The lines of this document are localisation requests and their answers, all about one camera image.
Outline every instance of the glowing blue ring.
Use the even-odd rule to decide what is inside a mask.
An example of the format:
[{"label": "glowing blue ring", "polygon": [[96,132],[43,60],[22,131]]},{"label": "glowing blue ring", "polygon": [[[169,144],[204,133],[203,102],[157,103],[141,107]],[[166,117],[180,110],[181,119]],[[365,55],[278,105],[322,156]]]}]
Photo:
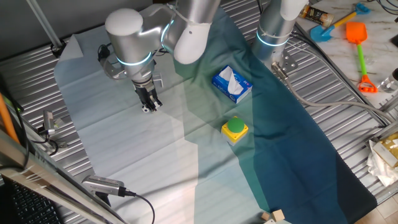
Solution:
[{"label": "glowing blue ring", "polygon": [[281,43],[281,44],[269,44],[269,43],[263,41],[263,40],[260,38],[260,35],[259,35],[258,32],[257,32],[257,37],[259,38],[259,40],[260,40],[263,44],[266,44],[266,45],[272,46],[272,47],[278,47],[278,46],[284,45],[284,44],[286,44],[287,41],[289,40],[289,39],[287,39],[285,42],[283,42],[283,43]]},{"label": "glowing blue ring", "polygon": [[116,57],[118,59],[118,61],[122,64],[122,65],[127,65],[127,66],[136,66],[136,65],[140,65],[144,62],[146,62],[148,59],[150,59],[150,56],[152,56],[152,53],[149,53],[149,55],[142,61],[140,62],[136,62],[136,63],[127,63],[127,62],[123,62],[122,60],[120,60],[118,57]]},{"label": "glowing blue ring", "polygon": [[169,26],[170,26],[171,24],[173,24],[173,22],[174,22],[174,20],[172,20],[172,22],[171,22],[170,24],[167,24],[167,26],[164,27],[164,30],[163,30],[163,32],[162,32],[162,35],[160,36],[160,43],[162,44],[162,47],[163,47],[163,48],[164,48],[164,46],[163,46],[164,35],[166,34],[166,31],[167,31],[167,29],[169,28]]},{"label": "glowing blue ring", "polygon": [[169,28],[170,24],[167,24],[166,27],[164,27],[164,30],[162,32],[162,35],[160,36],[160,43],[163,43],[164,35],[166,34],[167,29]]}]

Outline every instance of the toy shovel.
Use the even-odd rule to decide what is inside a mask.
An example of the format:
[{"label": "toy shovel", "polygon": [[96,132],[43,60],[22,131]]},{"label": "toy shovel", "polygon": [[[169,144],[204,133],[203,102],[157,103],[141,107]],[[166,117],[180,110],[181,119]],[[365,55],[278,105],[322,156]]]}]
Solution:
[{"label": "toy shovel", "polygon": [[366,26],[363,22],[347,22],[347,39],[356,44],[358,49],[359,62],[361,63],[362,80],[359,84],[359,90],[366,93],[377,93],[377,87],[370,81],[366,72],[365,59],[363,57],[362,45],[368,38]]},{"label": "toy shovel", "polygon": [[358,3],[355,6],[355,11],[352,12],[350,15],[340,19],[338,22],[334,23],[332,26],[330,26],[327,30],[323,30],[322,25],[314,27],[311,32],[311,38],[315,42],[326,42],[331,39],[330,32],[335,29],[336,27],[343,25],[345,22],[348,20],[352,19],[356,15],[364,15],[364,14],[369,14],[371,11],[368,9],[366,6],[362,5],[361,3]]}]

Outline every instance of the yellow toy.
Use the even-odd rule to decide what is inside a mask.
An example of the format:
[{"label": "yellow toy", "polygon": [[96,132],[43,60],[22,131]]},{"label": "yellow toy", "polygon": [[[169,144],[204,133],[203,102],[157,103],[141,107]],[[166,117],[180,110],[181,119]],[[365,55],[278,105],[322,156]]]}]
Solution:
[{"label": "yellow toy", "polygon": [[228,143],[234,146],[248,133],[248,130],[243,120],[235,116],[223,125],[221,133],[224,134]]}]

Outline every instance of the metal grate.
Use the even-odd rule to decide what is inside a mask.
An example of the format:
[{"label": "metal grate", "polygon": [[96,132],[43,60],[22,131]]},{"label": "metal grate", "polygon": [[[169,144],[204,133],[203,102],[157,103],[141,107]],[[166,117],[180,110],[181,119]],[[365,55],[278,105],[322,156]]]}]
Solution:
[{"label": "metal grate", "polygon": [[[221,7],[235,21],[245,39],[252,42],[260,17],[256,1],[222,0]],[[288,50],[298,63],[298,71],[289,77],[294,88],[306,100],[331,102],[361,99],[337,73],[328,69],[319,59],[291,47],[288,47]],[[52,110],[54,119],[62,119],[65,124],[56,130],[54,140],[65,141],[68,147],[60,149],[53,159],[75,176],[77,181],[81,181],[87,175],[95,173],[55,82],[53,70],[57,61],[50,47],[46,46],[0,62],[0,73],[11,87],[13,96],[25,108],[24,118],[32,125],[38,127],[42,124],[43,110]],[[386,188],[368,173],[366,166],[370,150],[365,141],[380,131],[379,123],[374,117],[361,108],[348,105],[305,109],[357,178],[376,195],[378,202],[385,200]],[[60,211],[65,223],[89,223],[85,218],[64,207],[60,207]]]},{"label": "metal grate", "polygon": [[[52,158],[77,181],[82,181],[95,173],[55,82],[53,71],[57,62],[48,45],[0,62],[0,73],[13,97],[24,107],[22,115],[31,125],[36,128],[42,125],[43,110],[53,111],[54,120],[63,121],[52,139],[65,141],[68,147],[60,148]],[[65,224],[89,223],[86,218],[65,207],[59,209]]]}]

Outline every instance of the metal pole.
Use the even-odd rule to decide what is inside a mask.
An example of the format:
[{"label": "metal pole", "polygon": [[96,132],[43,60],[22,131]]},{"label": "metal pole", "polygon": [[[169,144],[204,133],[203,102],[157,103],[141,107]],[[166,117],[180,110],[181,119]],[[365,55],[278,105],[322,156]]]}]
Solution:
[{"label": "metal pole", "polygon": [[52,29],[49,21],[45,17],[42,9],[40,8],[39,4],[37,4],[36,0],[26,0],[27,3],[29,4],[30,8],[36,15],[37,19],[39,20],[40,24],[42,25],[44,31],[47,33],[48,37],[50,38],[52,44],[56,49],[61,49],[62,44],[60,42],[60,39],[57,37],[55,34],[54,30]]}]

